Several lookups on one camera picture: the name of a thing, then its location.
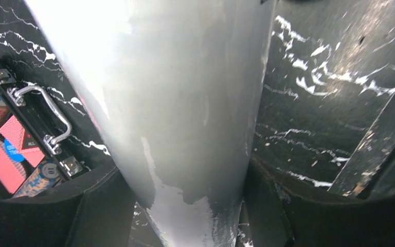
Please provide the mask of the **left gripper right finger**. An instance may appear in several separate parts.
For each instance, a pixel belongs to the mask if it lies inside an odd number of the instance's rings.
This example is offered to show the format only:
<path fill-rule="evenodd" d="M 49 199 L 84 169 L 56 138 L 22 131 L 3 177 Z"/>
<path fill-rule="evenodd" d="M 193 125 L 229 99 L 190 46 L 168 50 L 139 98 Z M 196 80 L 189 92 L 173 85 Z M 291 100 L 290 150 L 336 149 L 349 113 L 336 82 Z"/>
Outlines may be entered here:
<path fill-rule="evenodd" d="M 254 246 L 395 246 L 395 195 L 336 195 L 253 156 L 244 201 Z"/>

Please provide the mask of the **white shuttlecock tube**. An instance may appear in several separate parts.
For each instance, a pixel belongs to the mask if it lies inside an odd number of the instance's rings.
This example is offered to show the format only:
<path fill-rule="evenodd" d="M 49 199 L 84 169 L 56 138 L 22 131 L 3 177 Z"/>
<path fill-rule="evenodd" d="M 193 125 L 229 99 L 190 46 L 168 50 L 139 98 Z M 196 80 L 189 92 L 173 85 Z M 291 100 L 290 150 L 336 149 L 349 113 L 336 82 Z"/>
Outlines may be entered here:
<path fill-rule="evenodd" d="M 164 246 L 235 246 L 276 1 L 26 1 Z"/>

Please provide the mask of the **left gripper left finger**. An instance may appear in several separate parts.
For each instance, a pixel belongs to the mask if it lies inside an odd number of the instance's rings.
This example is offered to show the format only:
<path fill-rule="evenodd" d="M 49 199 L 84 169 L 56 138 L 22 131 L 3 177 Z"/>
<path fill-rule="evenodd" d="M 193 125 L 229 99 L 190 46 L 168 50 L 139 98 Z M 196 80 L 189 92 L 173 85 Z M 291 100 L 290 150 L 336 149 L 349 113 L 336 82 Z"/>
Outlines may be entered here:
<path fill-rule="evenodd" d="M 103 165 L 35 197 L 0 200 L 0 246 L 126 246 L 135 196 Z"/>

